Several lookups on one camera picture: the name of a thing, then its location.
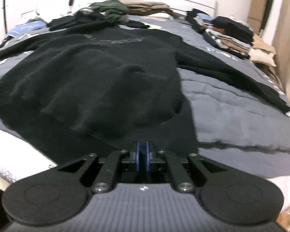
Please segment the black sweatshirt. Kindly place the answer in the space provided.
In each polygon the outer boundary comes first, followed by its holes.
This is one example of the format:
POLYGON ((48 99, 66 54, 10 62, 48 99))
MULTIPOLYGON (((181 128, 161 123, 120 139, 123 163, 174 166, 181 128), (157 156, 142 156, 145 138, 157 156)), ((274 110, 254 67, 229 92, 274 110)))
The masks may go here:
POLYGON ((57 163, 151 141, 184 157, 197 137, 178 69, 255 93, 283 113, 279 93, 156 29, 110 23, 41 34, 0 50, 30 54, 0 79, 0 119, 57 163))

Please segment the near folded clothes stack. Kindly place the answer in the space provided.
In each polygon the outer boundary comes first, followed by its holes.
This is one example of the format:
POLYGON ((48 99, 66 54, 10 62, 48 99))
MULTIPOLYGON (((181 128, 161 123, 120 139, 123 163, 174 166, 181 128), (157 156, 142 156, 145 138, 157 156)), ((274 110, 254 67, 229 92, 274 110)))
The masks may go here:
POLYGON ((226 53, 249 59, 253 43, 253 31, 240 21, 218 16, 212 20, 213 28, 206 29, 202 36, 213 47, 226 53))

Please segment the folded clothes stack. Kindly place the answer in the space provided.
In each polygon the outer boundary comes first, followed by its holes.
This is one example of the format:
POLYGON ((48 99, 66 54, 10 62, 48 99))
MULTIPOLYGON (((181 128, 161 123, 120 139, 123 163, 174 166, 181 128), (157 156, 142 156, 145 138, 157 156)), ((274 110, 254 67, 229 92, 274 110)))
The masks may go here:
POLYGON ((202 34, 208 28, 213 28, 213 19, 213 17, 198 9, 187 11, 185 17, 185 20, 190 23, 192 28, 199 34, 202 34))
POLYGON ((240 21, 218 16, 212 20, 213 28, 206 29, 202 36, 213 47, 226 53, 249 59, 253 43, 253 31, 240 21))

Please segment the black clothes pile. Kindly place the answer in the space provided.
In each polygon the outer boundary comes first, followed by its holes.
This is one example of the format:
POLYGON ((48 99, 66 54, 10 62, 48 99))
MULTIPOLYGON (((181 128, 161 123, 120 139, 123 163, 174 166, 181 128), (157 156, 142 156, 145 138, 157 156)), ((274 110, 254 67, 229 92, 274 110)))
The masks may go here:
POLYGON ((50 31, 55 31, 90 23, 106 23, 108 26, 124 25, 129 28, 137 29, 150 28, 149 25, 142 22, 130 20, 126 14, 116 14, 111 10, 107 10, 106 12, 94 12, 86 8, 78 10, 74 15, 53 19, 50 23, 47 23, 47 27, 50 31))

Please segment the far folded clothes stack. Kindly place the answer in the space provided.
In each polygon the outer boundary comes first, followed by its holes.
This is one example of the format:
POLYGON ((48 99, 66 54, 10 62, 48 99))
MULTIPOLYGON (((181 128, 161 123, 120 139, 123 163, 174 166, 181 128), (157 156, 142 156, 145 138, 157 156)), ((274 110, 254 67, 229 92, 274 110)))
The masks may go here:
POLYGON ((198 9, 187 11, 185 17, 185 20, 190 23, 192 28, 199 34, 202 34, 208 28, 213 28, 213 19, 213 17, 198 9))

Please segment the grey quilted bedspread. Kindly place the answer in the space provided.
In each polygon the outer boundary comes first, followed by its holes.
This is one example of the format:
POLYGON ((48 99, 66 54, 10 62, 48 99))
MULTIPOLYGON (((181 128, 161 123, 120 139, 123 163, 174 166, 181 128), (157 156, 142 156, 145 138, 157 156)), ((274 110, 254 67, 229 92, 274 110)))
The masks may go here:
MULTIPOLYGON (((0 79, 29 54, 22 51, 0 59, 8 68, 0 79)), ((251 64, 226 64, 276 90, 290 107, 283 93, 251 64)), ((264 178, 290 175, 290 111, 283 113, 259 95, 216 78, 185 69, 178 69, 178 73, 181 91, 191 107, 197 153, 264 178)))

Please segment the beige folded garment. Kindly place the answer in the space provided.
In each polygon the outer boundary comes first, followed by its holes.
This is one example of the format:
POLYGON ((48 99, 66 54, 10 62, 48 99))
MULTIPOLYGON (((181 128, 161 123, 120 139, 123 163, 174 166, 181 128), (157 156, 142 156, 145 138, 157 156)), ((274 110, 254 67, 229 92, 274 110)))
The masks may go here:
POLYGON ((250 61, 261 63, 269 67, 276 67, 274 57, 276 55, 275 48, 267 44, 258 35, 254 34, 252 47, 249 51, 250 61))

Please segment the blue pillow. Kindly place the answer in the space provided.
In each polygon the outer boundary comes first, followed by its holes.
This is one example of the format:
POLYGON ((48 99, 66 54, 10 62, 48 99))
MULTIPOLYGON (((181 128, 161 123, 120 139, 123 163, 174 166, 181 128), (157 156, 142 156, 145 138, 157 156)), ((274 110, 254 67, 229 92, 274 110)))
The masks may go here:
POLYGON ((15 28, 9 30, 5 37, 16 37, 34 30, 45 28, 47 23, 43 20, 29 21, 25 24, 17 25, 15 28))

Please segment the dark green garment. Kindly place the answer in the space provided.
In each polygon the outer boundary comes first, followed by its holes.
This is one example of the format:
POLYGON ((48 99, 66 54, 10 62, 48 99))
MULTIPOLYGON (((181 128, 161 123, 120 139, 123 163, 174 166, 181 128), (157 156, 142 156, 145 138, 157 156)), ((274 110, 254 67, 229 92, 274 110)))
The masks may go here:
POLYGON ((129 9, 119 0, 108 0, 103 2, 95 2, 89 5, 93 12, 104 13, 104 16, 109 21, 120 21, 122 16, 128 14, 129 9))

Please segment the folded brown blanket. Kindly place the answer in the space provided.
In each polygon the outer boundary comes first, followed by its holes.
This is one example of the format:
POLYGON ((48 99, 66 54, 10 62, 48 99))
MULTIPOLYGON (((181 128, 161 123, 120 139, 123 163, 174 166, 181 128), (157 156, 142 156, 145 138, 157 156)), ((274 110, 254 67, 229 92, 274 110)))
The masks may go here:
POLYGON ((143 0, 119 0, 128 8, 130 15, 148 16, 157 13, 166 13, 173 16, 169 5, 161 2, 148 2, 143 0))

